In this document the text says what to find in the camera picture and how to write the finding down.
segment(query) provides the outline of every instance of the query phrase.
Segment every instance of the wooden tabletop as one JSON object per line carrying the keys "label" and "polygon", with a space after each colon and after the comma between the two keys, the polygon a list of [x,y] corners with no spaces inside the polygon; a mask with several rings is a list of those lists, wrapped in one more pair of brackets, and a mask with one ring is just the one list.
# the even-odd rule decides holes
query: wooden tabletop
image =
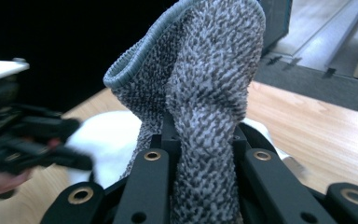
{"label": "wooden tabletop", "polygon": [[[275,146],[306,168],[302,183],[320,192],[337,182],[358,185],[358,112],[257,82],[249,92],[247,117],[266,125]],[[65,117],[84,120],[125,109],[105,89]],[[0,201],[0,223],[38,223],[68,185],[60,167],[35,170],[15,197]]]}

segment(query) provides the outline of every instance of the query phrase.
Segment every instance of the floor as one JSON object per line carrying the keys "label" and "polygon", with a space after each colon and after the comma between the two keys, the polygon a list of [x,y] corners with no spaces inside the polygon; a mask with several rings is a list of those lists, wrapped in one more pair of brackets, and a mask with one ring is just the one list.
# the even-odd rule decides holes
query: floor
{"label": "floor", "polygon": [[289,34],[267,57],[354,78],[358,64],[358,0],[295,0]]}

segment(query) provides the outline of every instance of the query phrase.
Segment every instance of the dark background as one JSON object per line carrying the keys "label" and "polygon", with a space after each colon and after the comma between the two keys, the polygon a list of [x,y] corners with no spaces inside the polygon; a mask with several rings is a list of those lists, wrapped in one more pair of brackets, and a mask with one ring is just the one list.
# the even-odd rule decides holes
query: dark background
{"label": "dark background", "polygon": [[0,60],[23,58],[17,102],[65,112],[175,0],[0,1]]}

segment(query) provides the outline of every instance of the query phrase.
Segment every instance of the table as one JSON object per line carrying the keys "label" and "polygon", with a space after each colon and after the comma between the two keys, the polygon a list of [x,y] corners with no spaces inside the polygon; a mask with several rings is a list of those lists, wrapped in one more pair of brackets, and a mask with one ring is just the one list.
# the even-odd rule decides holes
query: table
{"label": "table", "polygon": [[[320,192],[336,182],[358,185],[358,112],[253,82],[247,117],[267,126],[276,147],[308,171],[300,181]],[[126,110],[104,89],[65,114],[87,119]],[[38,223],[57,195],[69,185],[63,168],[36,169],[19,193],[0,202],[0,223]]]}

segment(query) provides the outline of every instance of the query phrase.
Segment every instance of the gray towel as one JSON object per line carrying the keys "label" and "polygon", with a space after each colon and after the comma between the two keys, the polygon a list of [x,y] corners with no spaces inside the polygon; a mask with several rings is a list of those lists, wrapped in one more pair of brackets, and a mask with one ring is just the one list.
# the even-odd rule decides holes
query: gray towel
{"label": "gray towel", "polygon": [[258,66],[265,16],[255,0],[182,0],[106,72],[142,122],[136,154],[169,111],[182,142],[172,223],[232,223],[239,213],[232,135]]}

